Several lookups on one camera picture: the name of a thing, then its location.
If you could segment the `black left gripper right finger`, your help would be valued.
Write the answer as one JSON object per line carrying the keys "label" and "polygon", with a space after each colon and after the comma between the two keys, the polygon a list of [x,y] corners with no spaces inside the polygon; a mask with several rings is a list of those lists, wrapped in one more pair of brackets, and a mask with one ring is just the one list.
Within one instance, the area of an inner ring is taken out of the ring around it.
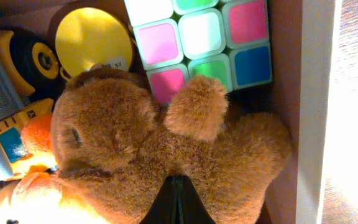
{"label": "black left gripper right finger", "polygon": [[215,224],[188,176],[178,179],[178,218],[182,224]]}

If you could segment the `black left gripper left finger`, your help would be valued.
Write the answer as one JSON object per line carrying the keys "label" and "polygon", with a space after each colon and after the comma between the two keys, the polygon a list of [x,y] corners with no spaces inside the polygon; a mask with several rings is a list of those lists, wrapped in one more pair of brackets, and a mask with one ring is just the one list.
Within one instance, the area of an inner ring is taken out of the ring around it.
{"label": "black left gripper left finger", "polygon": [[174,189],[175,178],[167,177],[152,206],[140,224],[171,224],[175,221],[177,198]]}

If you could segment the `brown plush toy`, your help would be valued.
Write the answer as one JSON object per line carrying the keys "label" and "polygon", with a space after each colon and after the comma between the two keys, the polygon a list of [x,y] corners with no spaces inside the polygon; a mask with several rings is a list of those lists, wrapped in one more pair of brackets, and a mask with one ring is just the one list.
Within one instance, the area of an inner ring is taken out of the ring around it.
{"label": "brown plush toy", "polygon": [[280,117],[228,112],[219,80],[189,80],[162,106],[138,74],[72,78],[52,115],[58,176],[110,223],[139,223],[169,176],[187,176],[217,223],[255,223],[293,143]]}

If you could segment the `yellow plush duck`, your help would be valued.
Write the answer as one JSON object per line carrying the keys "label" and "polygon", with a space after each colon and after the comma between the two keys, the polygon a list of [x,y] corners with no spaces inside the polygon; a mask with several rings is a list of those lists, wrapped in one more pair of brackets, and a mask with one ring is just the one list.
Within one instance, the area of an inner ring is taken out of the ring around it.
{"label": "yellow plush duck", "polygon": [[107,223],[73,188],[42,167],[0,187],[0,224]]}

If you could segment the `colourful puzzle cube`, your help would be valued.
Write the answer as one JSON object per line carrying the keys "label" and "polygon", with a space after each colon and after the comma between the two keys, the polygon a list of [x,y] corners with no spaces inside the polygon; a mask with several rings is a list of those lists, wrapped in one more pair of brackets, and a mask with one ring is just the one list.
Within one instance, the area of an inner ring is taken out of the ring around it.
{"label": "colourful puzzle cube", "polygon": [[139,55],[163,105],[191,78],[227,91],[272,82],[266,0],[126,0]]}

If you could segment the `yellow wooden rattle drum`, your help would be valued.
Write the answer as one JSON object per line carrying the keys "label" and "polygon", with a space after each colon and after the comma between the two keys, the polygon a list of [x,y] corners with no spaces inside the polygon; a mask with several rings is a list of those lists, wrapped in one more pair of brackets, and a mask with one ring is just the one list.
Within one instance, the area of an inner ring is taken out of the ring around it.
{"label": "yellow wooden rattle drum", "polygon": [[134,44],[127,27],[112,14],[93,7],[69,12],[59,23],[55,49],[65,80],[94,65],[130,70]]}

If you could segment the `grey yellow toy car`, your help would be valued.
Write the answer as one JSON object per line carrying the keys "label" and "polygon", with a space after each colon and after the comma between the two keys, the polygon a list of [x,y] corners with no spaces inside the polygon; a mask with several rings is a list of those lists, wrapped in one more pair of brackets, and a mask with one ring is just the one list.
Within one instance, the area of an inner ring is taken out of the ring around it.
{"label": "grey yellow toy car", "polygon": [[0,29],[0,181],[56,166],[50,115],[62,92],[52,48],[33,33]]}

